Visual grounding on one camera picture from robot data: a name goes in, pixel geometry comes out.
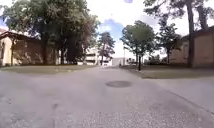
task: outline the sky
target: sky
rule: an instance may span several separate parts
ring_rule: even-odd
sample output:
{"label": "sky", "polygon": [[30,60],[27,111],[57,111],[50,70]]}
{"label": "sky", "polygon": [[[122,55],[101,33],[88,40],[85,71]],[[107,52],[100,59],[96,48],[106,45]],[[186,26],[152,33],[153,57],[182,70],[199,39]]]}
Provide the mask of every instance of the sky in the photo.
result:
{"label": "sky", "polygon": [[[87,0],[90,13],[97,15],[101,25],[98,28],[99,32],[108,31],[116,41],[115,52],[113,57],[123,57],[123,43],[119,40],[122,36],[122,29],[126,25],[133,25],[136,20],[141,20],[150,26],[152,26],[155,32],[158,31],[158,21],[151,16],[147,16],[144,12],[144,0]],[[10,6],[12,0],[0,0],[0,5]],[[206,6],[214,8],[214,0],[209,0],[205,3]],[[176,23],[177,33],[181,35],[188,34],[188,20],[187,15],[182,19],[171,20],[171,23]],[[209,26],[214,25],[213,20],[208,21]],[[0,27],[5,28],[5,24],[0,20]],[[134,58],[133,54],[126,51],[126,57]]]}

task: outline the lawn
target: lawn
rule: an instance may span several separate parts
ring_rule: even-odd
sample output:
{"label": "lawn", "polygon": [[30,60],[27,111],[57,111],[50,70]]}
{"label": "lawn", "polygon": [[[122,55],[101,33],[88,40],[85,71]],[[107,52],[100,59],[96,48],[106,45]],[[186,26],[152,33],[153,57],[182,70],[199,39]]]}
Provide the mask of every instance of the lawn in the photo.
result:
{"label": "lawn", "polygon": [[67,73],[75,70],[92,68],[88,65],[67,65],[67,66],[13,66],[1,68],[2,71],[24,73],[24,74],[57,74]]}
{"label": "lawn", "polygon": [[132,73],[144,79],[179,79],[179,78],[199,78],[214,76],[213,69],[188,69],[168,66],[144,66],[141,71],[136,70],[136,66],[125,66]]}

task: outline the green tree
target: green tree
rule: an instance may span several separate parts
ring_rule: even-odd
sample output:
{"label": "green tree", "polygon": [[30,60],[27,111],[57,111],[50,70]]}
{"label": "green tree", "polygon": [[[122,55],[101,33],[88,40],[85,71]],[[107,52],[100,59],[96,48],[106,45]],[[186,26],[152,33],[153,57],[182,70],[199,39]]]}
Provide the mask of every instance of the green tree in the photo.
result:
{"label": "green tree", "polygon": [[[202,8],[204,10],[203,5],[204,0],[145,0],[144,5],[145,9],[144,11],[147,14],[154,15],[157,17],[160,17],[162,13],[166,13],[169,16],[172,16],[172,18],[181,18],[185,14],[184,7],[186,7],[187,14],[188,14],[188,21],[189,21],[189,57],[188,57],[188,66],[192,67],[193,59],[194,59],[194,20],[193,20],[193,9],[196,8]],[[166,12],[163,12],[161,10],[162,6],[166,6]],[[199,17],[199,21],[201,22],[202,26],[204,27],[204,21],[206,21],[206,16],[212,17],[214,15],[213,9],[210,9],[211,11],[206,11],[205,15],[202,15],[202,17]]]}
{"label": "green tree", "polygon": [[2,6],[1,18],[11,30],[27,32],[42,40],[43,63],[46,46],[54,42],[64,58],[75,61],[83,56],[90,38],[96,31],[96,18],[89,14],[85,0],[19,0],[11,7]]}
{"label": "green tree", "polygon": [[181,38],[179,34],[176,34],[175,24],[168,24],[168,15],[164,14],[159,20],[159,33],[156,36],[158,43],[158,46],[160,48],[164,48],[167,54],[167,62],[169,63],[169,54],[173,49],[176,49],[176,40]]}
{"label": "green tree", "polygon": [[99,55],[101,55],[101,65],[103,64],[103,58],[110,58],[111,55],[115,53],[114,51],[115,41],[111,37],[109,32],[103,32],[100,34],[98,41]]}
{"label": "green tree", "polygon": [[142,21],[135,21],[135,25],[127,25],[122,31],[122,42],[125,49],[138,56],[143,57],[147,52],[152,53],[155,49],[154,30]]}

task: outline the roof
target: roof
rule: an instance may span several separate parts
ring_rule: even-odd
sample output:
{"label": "roof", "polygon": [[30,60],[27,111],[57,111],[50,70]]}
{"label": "roof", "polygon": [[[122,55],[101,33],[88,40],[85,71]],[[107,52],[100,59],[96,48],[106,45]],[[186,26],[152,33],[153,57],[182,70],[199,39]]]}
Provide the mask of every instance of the roof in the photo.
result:
{"label": "roof", "polygon": [[[198,30],[198,31],[195,31],[194,32],[194,37],[197,38],[199,36],[203,36],[203,35],[207,35],[207,34],[211,34],[211,33],[214,33],[214,26],[211,26],[209,28],[207,28],[207,30]],[[186,42],[189,40],[189,35],[186,35],[184,37],[182,37],[179,42]]]}
{"label": "roof", "polygon": [[28,41],[28,42],[33,42],[33,43],[41,43],[41,40],[39,39],[36,39],[36,38],[33,38],[33,37],[28,37],[28,36],[25,36],[25,35],[22,35],[22,34],[17,34],[17,33],[14,33],[14,32],[10,32],[10,31],[6,31],[2,34],[0,34],[0,40],[3,39],[3,38],[6,38],[6,37],[10,37],[10,38],[16,38],[18,40],[25,40],[25,41]]}

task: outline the concrete pavement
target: concrete pavement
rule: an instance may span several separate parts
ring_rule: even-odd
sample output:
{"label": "concrete pavement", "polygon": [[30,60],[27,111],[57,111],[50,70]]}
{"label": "concrete pavement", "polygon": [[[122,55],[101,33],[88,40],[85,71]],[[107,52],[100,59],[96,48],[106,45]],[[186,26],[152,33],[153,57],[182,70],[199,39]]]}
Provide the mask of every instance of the concrete pavement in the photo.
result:
{"label": "concrete pavement", "polygon": [[214,128],[214,115],[120,69],[0,72],[0,128]]}
{"label": "concrete pavement", "polygon": [[150,81],[214,113],[214,77]]}

